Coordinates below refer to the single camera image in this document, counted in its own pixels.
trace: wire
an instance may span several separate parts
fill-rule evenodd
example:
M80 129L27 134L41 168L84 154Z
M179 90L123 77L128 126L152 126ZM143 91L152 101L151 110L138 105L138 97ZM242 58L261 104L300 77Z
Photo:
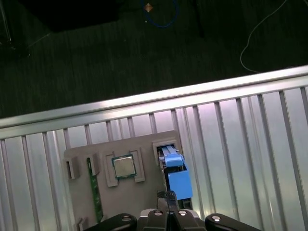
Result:
M288 0L284 0L283 3L282 3L276 10L274 10L272 13L270 13L268 16L266 16L264 19L262 19L262 21L259 22L259 23L252 29L252 31L250 32L249 37L248 37L248 40L247 40L247 45L244 47L244 49L242 50L242 53L241 53L241 55L240 55L240 62L241 62L241 65L242 65L243 68L245 68L246 70L251 71L251 72L254 72L254 73L260 73L259 71L255 71L255 70L249 69L247 66L244 65L244 63L243 63L243 54L244 54L245 50L249 47L250 39L251 39L251 36L252 36L252 34L254 33L254 31L255 31L265 20L267 20L269 17L273 16L278 10L280 10L280 8L281 8L287 1L288 1Z
M179 15L180 7L179 7L179 5L178 5L178 3L177 3L177 0L172 0L172 1L173 1L173 4L174 4L174 7L175 7L175 11L176 11L175 16L174 16L174 18L171 20L170 23L168 23L168 24L162 26L162 25L159 25L159 24L155 23L155 22L151 19L150 14L149 14L149 13L146 11L146 9L144 8L144 6L145 6L144 0L141 0L141 5L142 5L142 8L143 8L143 11L144 11L144 14L145 14L147 20L148 20L151 24L153 24L154 26L156 26L156 27L158 27L158 28L166 28L166 27L170 26L171 24L173 24L173 23L176 21L178 15Z

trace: metal pin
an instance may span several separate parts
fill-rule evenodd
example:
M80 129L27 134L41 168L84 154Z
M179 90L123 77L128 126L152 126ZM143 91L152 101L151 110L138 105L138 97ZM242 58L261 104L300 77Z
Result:
M220 222L221 218L218 216L212 216L212 220L216 221L216 222Z
M155 212L154 212L154 214L155 214L156 216L160 216L160 215L162 215L162 214L163 214L163 212L161 212L161 211L157 210L157 211L155 211Z
M186 211L181 210L181 211L179 211L179 214L180 214L181 216L185 216L185 215L187 214L187 212L186 212Z

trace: blue latch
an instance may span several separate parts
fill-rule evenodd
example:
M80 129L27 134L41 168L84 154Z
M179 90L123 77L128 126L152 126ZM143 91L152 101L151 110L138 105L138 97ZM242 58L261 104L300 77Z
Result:
M183 156L171 145L162 147L161 150L164 154L164 168L168 175L170 190L175 192L178 200L192 198L192 183Z

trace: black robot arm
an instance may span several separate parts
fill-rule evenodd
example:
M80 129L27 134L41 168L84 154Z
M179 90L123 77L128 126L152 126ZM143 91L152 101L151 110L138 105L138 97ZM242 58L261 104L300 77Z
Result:
M205 221L189 209L180 209L173 191L157 193L157 208L141 212L139 219L118 214L87 231L260 231L223 214L211 214Z

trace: corrugated metal panel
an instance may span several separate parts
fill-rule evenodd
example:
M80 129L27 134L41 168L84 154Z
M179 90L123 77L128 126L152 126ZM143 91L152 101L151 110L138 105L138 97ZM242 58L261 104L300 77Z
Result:
M305 86L308 77L299 76L223 90L227 100L208 92L117 109L122 115L111 109L3 128L0 230L72 231L64 150L169 130L180 133L201 217L218 212L266 231L308 230Z

